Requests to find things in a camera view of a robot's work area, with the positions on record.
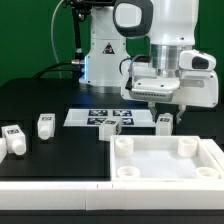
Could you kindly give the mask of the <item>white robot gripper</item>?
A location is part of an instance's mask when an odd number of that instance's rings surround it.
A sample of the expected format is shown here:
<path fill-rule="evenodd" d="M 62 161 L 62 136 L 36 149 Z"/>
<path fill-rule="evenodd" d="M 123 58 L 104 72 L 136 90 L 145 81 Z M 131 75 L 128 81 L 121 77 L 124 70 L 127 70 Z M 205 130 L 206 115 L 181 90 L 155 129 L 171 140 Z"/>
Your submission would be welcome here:
<path fill-rule="evenodd" d="M 176 122 L 187 106 L 214 107 L 218 103 L 218 78 L 214 71 L 186 71 L 158 75 L 147 63 L 135 63 L 132 75 L 124 65 L 121 96 L 126 100 L 146 101 L 153 121 L 155 103 L 178 105 Z"/>

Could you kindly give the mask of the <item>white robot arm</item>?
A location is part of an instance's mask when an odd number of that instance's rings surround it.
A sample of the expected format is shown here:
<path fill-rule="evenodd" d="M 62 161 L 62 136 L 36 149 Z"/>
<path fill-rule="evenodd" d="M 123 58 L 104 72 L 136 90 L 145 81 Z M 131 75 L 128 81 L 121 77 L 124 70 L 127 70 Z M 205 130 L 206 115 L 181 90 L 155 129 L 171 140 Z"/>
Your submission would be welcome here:
<path fill-rule="evenodd" d="M 199 0 L 116 0 L 93 10 L 92 49 L 80 83 L 126 100 L 212 108 L 216 59 L 194 48 Z"/>

